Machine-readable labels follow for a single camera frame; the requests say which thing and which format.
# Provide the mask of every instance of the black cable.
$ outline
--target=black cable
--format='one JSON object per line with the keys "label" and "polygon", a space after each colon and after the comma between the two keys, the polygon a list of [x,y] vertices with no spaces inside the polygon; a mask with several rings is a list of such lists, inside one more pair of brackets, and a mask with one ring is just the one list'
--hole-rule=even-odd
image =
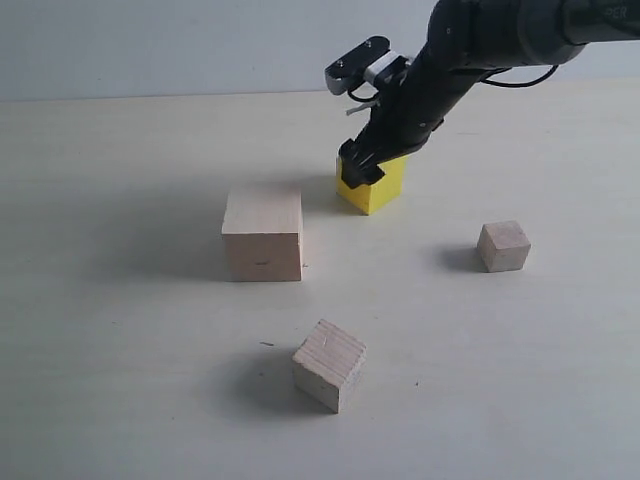
{"label": "black cable", "polygon": [[349,98],[351,100],[354,100],[356,102],[369,103],[369,102],[373,102],[374,100],[377,100],[378,95],[380,95],[380,92],[376,92],[374,95],[370,96],[369,98],[358,97],[353,94],[353,90],[347,90],[347,95],[349,95]]}
{"label": "black cable", "polygon": [[596,0],[589,0],[589,7],[591,7],[591,10],[594,11],[594,13],[600,18],[600,20],[609,25],[611,28],[615,28],[619,32],[626,33],[627,35],[631,35],[633,37],[640,37],[640,28],[634,28],[629,25],[625,25],[622,22],[616,22],[611,18],[608,18],[604,13],[606,7],[598,5],[598,2]]}
{"label": "black cable", "polygon": [[533,87],[534,85],[538,85],[538,84],[544,82],[545,80],[547,80],[549,77],[551,77],[554,73],[556,73],[556,71],[558,70],[558,67],[559,67],[559,65],[554,65],[553,67],[551,67],[549,69],[549,71],[547,73],[545,73],[541,77],[536,78],[535,80],[532,80],[530,82],[525,82],[525,83],[503,83],[503,82],[496,82],[496,81],[493,81],[493,80],[488,80],[489,77],[497,75],[498,73],[504,73],[509,69],[502,69],[502,70],[499,70],[497,72],[494,72],[491,75],[489,75],[489,77],[486,77],[484,80],[480,80],[480,82],[486,83],[487,85],[491,85],[493,87],[501,87],[501,88],[527,88],[527,87]]}

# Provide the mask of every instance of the yellow block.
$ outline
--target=yellow block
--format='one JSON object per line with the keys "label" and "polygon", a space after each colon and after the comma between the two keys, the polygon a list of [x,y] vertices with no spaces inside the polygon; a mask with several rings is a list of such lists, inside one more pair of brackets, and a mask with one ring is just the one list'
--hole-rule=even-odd
{"label": "yellow block", "polygon": [[338,195],[364,214],[371,215],[402,193],[406,163],[406,156],[381,163],[380,168],[386,174],[381,180],[373,185],[360,185],[352,190],[342,181],[342,162],[338,158],[336,168]]}

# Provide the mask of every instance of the wooden cube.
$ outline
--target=wooden cube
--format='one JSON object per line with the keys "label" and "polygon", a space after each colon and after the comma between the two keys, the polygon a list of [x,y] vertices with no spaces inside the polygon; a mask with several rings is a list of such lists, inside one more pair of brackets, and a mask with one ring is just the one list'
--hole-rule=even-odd
{"label": "wooden cube", "polygon": [[358,384],[366,346],[325,320],[318,322],[293,356],[295,385],[340,413]]}
{"label": "wooden cube", "polygon": [[531,243],[514,220],[482,226],[478,252],[489,272],[522,270]]}
{"label": "wooden cube", "polygon": [[380,168],[385,172],[382,179],[374,185],[360,185],[351,189],[342,181],[342,162],[338,157],[336,163],[338,195],[365,215],[371,215],[402,193],[406,163],[406,156],[381,163]]}
{"label": "wooden cube", "polygon": [[235,281],[302,280],[302,202],[295,185],[250,183],[227,199],[222,224]]}

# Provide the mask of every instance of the black robotic arm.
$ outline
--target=black robotic arm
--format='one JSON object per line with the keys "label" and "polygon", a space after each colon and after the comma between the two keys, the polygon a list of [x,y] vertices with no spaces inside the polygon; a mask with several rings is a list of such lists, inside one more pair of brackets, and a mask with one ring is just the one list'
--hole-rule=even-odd
{"label": "black robotic arm", "polygon": [[[384,176],[379,164],[414,153],[478,82],[515,67],[548,65],[550,76],[594,42],[640,39],[640,0],[440,0],[414,59],[371,37],[325,70],[334,95],[371,107],[368,123],[339,151],[350,187]],[[364,83],[370,99],[353,93]]]}

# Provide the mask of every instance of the white wall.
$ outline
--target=white wall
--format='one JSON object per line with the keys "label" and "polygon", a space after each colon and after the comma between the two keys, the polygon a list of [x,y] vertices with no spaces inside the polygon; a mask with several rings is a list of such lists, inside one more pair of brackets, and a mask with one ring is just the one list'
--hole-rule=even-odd
{"label": "white wall", "polygon": [[[322,89],[326,64],[372,34],[417,52],[434,3],[2,0],[0,100]],[[639,51],[591,46],[557,78],[638,75]]]}

